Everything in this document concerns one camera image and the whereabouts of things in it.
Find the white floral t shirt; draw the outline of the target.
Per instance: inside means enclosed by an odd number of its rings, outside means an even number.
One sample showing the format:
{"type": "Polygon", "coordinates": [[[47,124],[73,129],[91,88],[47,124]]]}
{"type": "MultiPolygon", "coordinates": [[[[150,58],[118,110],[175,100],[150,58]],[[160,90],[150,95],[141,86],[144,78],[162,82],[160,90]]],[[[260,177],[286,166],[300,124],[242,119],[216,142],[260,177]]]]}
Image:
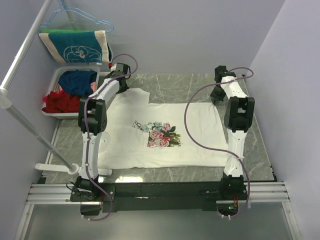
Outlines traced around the white floral t shirt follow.
{"type": "Polygon", "coordinates": [[[219,113],[208,102],[150,103],[131,88],[107,109],[99,168],[224,167],[226,142],[219,113]]]}

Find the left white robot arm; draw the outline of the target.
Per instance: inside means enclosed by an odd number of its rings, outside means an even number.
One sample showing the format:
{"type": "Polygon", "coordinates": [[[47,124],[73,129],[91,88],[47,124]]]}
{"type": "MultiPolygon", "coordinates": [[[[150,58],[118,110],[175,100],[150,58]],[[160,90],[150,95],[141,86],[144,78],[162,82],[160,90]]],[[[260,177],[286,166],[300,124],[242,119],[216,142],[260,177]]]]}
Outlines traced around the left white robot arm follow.
{"type": "Polygon", "coordinates": [[[88,97],[80,99],[78,126],[82,132],[83,151],[79,181],[87,183],[82,189],[82,195],[88,201],[94,201],[100,195],[100,188],[92,182],[97,182],[99,177],[99,146],[108,123],[106,104],[112,96],[129,89],[127,78],[130,75],[129,65],[116,63],[104,80],[96,84],[96,90],[88,97]]]}

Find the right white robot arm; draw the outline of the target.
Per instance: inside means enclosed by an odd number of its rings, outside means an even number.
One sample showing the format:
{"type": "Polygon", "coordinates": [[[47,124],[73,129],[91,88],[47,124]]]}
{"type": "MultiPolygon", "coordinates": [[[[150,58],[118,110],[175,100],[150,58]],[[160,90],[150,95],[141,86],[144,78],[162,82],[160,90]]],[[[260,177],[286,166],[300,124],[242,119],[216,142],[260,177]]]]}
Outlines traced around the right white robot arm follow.
{"type": "Polygon", "coordinates": [[[249,97],[240,87],[234,72],[228,71],[225,65],[214,69],[214,86],[210,99],[215,105],[228,99],[223,123],[227,130],[228,151],[224,178],[243,179],[242,167],[244,145],[248,130],[252,126],[255,99],[249,97]]]}

